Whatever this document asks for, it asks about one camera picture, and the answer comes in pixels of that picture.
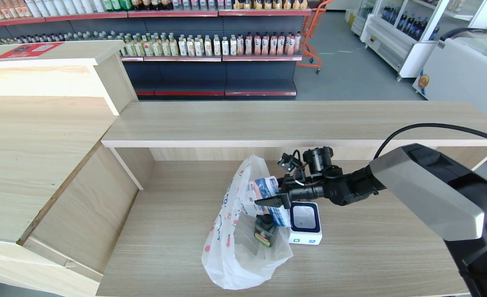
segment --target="black cable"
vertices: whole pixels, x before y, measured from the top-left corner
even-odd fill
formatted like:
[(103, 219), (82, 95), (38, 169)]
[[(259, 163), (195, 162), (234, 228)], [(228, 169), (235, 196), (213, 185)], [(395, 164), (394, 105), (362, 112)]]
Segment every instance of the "black cable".
[(399, 134), (401, 132), (404, 132), (406, 130), (410, 130), (410, 129), (413, 129), (413, 128), (420, 128), (420, 127), (433, 127), (433, 128), (445, 128), (445, 129), (458, 130), (458, 131), (462, 131), (462, 132), (466, 132), (466, 133), (478, 135), (479, 137), (483, 137), (483, 138), (487, 139), (487, 133), (482, 132), (482, 131), (478, 131), (478, 130), (474, 130), (474, 129), (471, 129), (471, 128), (467, 128), (467, 127), (462, 127), (462, 126), (457, 126), (457, 125), (451, 125), (451, 124), (441, 124), (441, 123), (420, 123), (420, 124), (413, 124), (413, 125), (409, 125), (409, 126), (403, 127), (403, 128), (401, 128), (399, 130), (396, 130), (394, 133), (390, 134), (390, 136), (388, 136), (388, 138), (381, 144), (381, 146), (379, 147), (379, 149), (375, 153), (374, 160), (379, 157), (379, 155), (383, 151), (384, 147), (397, 134)]

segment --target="checkout counter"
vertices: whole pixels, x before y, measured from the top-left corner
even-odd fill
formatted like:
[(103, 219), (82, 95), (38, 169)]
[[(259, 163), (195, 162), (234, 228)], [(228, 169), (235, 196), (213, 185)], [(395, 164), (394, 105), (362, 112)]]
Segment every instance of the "checkout counter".
[[(409, 124), (443, 119), (487, 132), (487, 117), (471, 104), (139, 102), (113, 42), (66, 43), (49, 52), (50, 62), (0, 61), (0, 282), (77, 297), (466, 292), (443, 241), (389, 191), (347, 207), (317, 200), (321, 244), (292, 246), (294, 257), (262, 286), (224, 291), (200, 258), (231, 177), (250, 154), (278, 176), (282, 152), (327, 145), (349, 172)], [(89, 46), (100, 51), (78, 57)], [(106, 61), (117, 71), (98, 70)], [(42, 71), (58, 75), (45, 89)], [(38, 86), (18, 82), (21, 73)], [(62, 88), (66, 75), (93, 81)], [(104, 81), (123, 83), (124, 94)], [(435, 128), (402, 133), (387, 150), (413, 142), (469, 168), (487, 159), (487, 139)]]

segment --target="plastic shopping bag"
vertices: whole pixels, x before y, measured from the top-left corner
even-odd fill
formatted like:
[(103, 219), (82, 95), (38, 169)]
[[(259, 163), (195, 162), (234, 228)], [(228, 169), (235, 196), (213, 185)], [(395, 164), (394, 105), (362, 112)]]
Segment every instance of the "plastic shopping bag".
[(241, 212), (251, 202), (247, 193), (249, 183), (268, 176), (262, 158), (252, 155), (243, 161), (205, 242), (203, 266), (210, 279), (223, 289), (258, 286), (270, 280), (275, 269), (293, 256), (287, 228), (278, 227), (272, 246), (266, 247), (254, 238), (255, 214)]

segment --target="red sign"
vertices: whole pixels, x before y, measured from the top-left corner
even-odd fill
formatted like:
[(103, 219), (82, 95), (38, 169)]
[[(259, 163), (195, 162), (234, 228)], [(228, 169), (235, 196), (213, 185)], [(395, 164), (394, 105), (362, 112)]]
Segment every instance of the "red sign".
[(25, 45), (20, 45), (19, 47), (0, 55), (0, 59), (39, 57), (43, 53), (48, 52), (54, 49), (55, 47), (62, 45), (62, 43), (64, 42), (26, 43)]

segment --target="shopping cart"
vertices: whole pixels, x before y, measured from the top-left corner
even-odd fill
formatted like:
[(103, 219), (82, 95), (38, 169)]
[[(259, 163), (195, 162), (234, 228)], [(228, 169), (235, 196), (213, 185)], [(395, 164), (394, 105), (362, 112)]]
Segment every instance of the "shopping cart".
[(300, 48), (302, 49), (302, 57), (310, 57), (310, 58), (309, 58), (309, 64), (298, 62), (296, 63), (296, 65), (304, 66), (304, 67), (316, 67), (317, 74), (320, 72), (320, 67), (322, 66), (322, 60), (317, 56), (317, 50), (311, 45), (308, 45), (308, 41), (311, 37), (313, 37), (313, 34), (317, 29), (320, 19), (324, 15), (324, 12), (326, 12), (326, 5), (331, 2), (333, 2), (333, 0), (325, 0), (321, 2), (317, 8), (313, 8), (311, 10), (312, 11), (311, 15), (306, 17), (306, 19), (304, 20), (304, 25), (302, 27), (303, 39), (300, 42)]

